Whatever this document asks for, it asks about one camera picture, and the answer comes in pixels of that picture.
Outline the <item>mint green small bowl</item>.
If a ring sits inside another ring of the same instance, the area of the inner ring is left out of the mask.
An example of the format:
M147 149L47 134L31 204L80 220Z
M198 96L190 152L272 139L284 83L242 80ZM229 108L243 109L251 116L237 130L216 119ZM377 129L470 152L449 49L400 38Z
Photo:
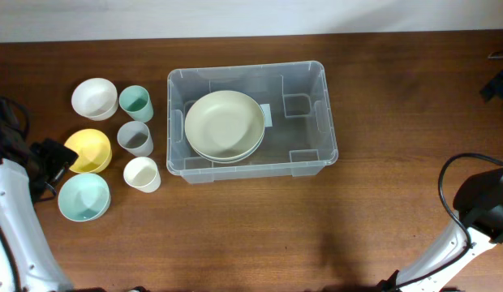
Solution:
M107 182L97 174L77 174L69 178L58 193L58 208L68 220L93 221L110 207Z

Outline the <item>mint green cup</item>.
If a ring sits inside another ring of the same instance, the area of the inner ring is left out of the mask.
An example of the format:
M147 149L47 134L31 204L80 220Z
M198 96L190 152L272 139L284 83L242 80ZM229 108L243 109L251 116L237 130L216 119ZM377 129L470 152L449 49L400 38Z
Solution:
M153 105L146 88L132 85L122 90L119 105L134 120L149 122L153 118Z

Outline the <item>dark blue large bowl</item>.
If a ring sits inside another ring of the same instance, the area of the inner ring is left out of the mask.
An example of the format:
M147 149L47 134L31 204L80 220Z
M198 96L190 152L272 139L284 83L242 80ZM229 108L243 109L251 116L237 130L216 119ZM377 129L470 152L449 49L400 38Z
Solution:
M247 131L240 133L203 133L186 135L197 154L210 161L223 164L241 161L251 156L264 140L264 134L256 136Z

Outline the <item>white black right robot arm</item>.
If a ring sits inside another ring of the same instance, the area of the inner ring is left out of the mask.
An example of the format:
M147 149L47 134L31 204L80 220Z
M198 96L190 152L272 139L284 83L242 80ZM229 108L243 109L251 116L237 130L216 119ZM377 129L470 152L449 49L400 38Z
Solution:
M496 168L470 176L448 205L445 173L461 158L485 161ZM503 243L503 161L473 152L457 154L442 166L437 187L449 224L413 264L380 282L382 291L446 291L446 284L474 258Z

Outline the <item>grey cup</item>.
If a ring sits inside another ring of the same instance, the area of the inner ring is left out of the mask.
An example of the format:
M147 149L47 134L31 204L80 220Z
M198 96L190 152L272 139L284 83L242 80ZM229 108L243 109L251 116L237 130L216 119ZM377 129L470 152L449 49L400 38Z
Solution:
M153 139L148 126L139 121L123 124L117 133L118 144L136 157L148 157L153 152Z

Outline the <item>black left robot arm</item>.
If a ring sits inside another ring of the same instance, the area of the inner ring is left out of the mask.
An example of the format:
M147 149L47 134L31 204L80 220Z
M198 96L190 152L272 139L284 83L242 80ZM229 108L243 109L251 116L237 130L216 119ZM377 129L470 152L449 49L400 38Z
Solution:
M78 158L51 139L26 141L28 111L0 97L0 291L70 291L71 281L55 260L34 205L56 185Z

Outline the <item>yellow small bowl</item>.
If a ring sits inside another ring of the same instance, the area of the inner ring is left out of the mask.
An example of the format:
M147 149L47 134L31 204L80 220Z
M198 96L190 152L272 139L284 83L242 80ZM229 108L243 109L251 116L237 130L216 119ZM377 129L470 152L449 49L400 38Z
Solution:
M96 129L77 131L64 145L78 155L70 167L77 174L100 173L109 165L113 155L109 138Z

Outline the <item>beige large bowl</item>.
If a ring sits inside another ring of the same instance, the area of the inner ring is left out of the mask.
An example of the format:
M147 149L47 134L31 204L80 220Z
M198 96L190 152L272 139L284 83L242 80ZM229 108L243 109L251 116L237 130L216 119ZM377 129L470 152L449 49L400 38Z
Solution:
M203 133L265 133L264 115L250 96L230 90L211 92L196 101L185 117L185 135Z
M209 156L206 156L200 152L197 152L197 154L199 154L201 157L205 158L205 159L208 159L209 161L212 161L212 162L216 162L216 163L220 163L220 164L231 164L231 163L235 163L235 162L238 162L238 161L242 161L246 158L248 158L249 156L251 156L257 149L258 147L260 146L260 144L257 144L254 148L250 149L249 151L245 152L243 155L240 155L236 158L228 158L228 159L222 159L222 158L214 158L214 157L209 157Z

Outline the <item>cream white cup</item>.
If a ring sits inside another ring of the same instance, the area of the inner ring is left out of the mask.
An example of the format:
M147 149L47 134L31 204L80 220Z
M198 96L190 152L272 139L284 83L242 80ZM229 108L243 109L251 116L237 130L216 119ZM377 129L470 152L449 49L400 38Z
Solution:
M127 185L144 193L152 193L161 185L157 163L149 157L130 160L123 170L123 178Z

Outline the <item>white small bowl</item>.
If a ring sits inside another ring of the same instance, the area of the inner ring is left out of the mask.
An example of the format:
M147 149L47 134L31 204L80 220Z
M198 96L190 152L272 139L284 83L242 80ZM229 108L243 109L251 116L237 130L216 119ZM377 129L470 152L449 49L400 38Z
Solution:
M106 120L118 109L118 91L107 79L87 79L72 93L71 105L82 117L93 121Z

